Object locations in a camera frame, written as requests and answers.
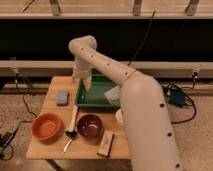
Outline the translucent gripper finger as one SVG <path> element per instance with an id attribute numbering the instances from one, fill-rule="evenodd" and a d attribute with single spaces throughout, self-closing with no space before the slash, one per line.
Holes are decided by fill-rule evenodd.
<path id="1" fill-rule="evenodd" d="M 85 86 L 85 89 L 86 89 L 87 91 L 89 91 L 90 88 L 91 88 L 91 86 L 92 86 L 92 77 L 89 76 L 89 77 L 85 78 L 85 79 L 83 80 L 83 84 L 84 84 L 84 86 Z"/>
<path id="2" fill-rule="evenodd" d="M 74 89 L 77 89 L 77 88 L 78 88 L 79 81 L 80 81 L 80 78 L 78 78 L 78 77 L 73 77 L 73 78 L 72 78 L 72 83 L 73 83 Z"/>

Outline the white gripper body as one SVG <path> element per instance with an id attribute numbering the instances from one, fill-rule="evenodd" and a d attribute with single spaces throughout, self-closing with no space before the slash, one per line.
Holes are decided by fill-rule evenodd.
<path id="1" fill-rule="evenodd" d="M 76 59 L 74 61 L 74 66 L 73 66 L 73 76 L 80 79 L 86 79 L 90 77 L 91 65 L 82 59 Z"/>

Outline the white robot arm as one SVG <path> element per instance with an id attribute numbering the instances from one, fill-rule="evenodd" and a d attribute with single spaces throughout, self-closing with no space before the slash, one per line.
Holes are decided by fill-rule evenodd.
<path id="1" fill-rule="evenodd" d="M 183 171 L 161 85 L 96 48 L 92 36 L 69 42 L 75 57 L 73 72 L 85 78 L 95 68 L 120 86 L 120 108 L 133 171 Z"/>

